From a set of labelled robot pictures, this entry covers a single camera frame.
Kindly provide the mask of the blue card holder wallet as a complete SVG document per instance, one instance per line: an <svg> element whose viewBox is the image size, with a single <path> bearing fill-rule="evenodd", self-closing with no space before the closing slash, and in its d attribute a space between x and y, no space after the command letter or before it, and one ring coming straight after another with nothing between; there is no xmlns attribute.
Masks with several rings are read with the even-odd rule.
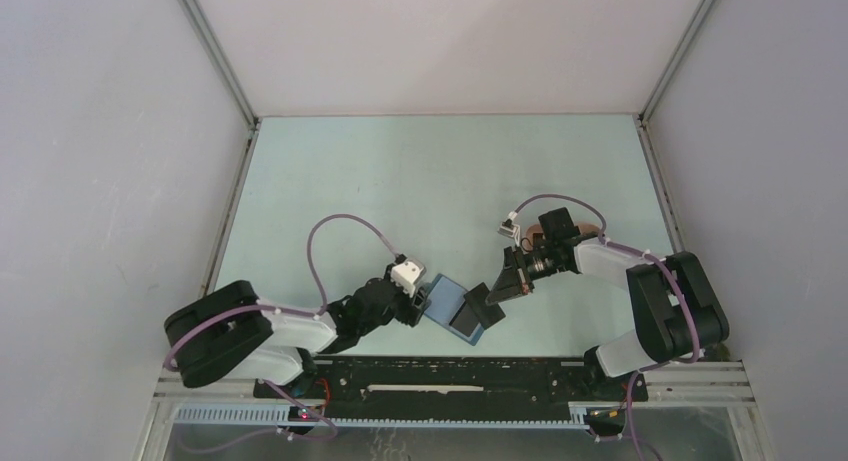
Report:
<svg viewBox="0 0 848 461"><path fill-rule="evenodd" d="M486 331L482 327L473 338L466 338L448 326L455 313L465 304L463 295L471 289L465 288L444 274L437 274L426 288L430 306L424 315L467 344L475 346Z"/></svg>

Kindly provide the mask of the black credit card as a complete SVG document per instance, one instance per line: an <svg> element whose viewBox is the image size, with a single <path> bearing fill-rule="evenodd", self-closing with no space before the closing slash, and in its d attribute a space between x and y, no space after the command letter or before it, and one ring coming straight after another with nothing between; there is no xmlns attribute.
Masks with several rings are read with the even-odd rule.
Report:
<svg viewBox="0 0 848 461"><path fill-rule="evenodd" d="M463 295L465 304L471 309L478 323L488 330L506 318L506 313L498 305L489 305L486 301L490 290L485 283L480 283Z"/></svg>
<svg viewBox="0 0 848 461"><path fill-rule="evenodd" d="M448 326L466 338L473 338L481 328L478 317L467 303L459 308Z"/></svg>

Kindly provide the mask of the pink oval tray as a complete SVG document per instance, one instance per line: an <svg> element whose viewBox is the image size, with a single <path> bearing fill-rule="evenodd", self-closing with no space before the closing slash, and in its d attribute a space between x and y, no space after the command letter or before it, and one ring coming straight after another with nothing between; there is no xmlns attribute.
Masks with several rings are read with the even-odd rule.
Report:
<svg viewBox="0 0 848 461"><path fill-rule="evenodd" d="M599 226L592 224L592 223L587 223L587 222L578 222L576 224L576 227L578 228L578 230L581 234L598 234L599 231L600 231ZM530 242L533 242L533 238L536 234L540 234L540 235L543 234L542 226L539 223L536 223L536 224L529 226L527 228L527 230L525 231L525 237Z"/></svg>

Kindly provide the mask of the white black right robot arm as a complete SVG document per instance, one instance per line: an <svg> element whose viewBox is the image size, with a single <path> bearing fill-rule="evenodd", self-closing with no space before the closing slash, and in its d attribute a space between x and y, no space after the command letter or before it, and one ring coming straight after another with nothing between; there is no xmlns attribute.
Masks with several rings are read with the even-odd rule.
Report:
<svg viewBox="0 0 848 461"><path fill-rule="evenodd" d="M615 243L600 230L583 231L565 208L541 215L529 245L511 212L499 232L512 240L501 272L485 303L533 293L535 283L561 273L602 279L630 299L633 330L589 349L581 373L585 392L606 399L622 376L681 360L696 360L705 348L724 342L730 326L698 257L680 251L664 258Z"/></svg>

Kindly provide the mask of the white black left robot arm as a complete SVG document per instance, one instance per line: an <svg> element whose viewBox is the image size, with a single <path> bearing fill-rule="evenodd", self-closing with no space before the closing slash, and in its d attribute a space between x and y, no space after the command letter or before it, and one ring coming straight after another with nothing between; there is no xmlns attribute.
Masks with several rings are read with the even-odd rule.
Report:
<svg viewBox="0 0 848 461"><path fill-rule="evenodd" d="M233 282L175 311L164 322L170 344L164 369L186 388L223 379L261 379L292 397L316 384L314 355L347 351L377 329L397 322L416 326L429 307L427 294L408 294L374 278L321 314L266 303L250 282Z"/></svg>

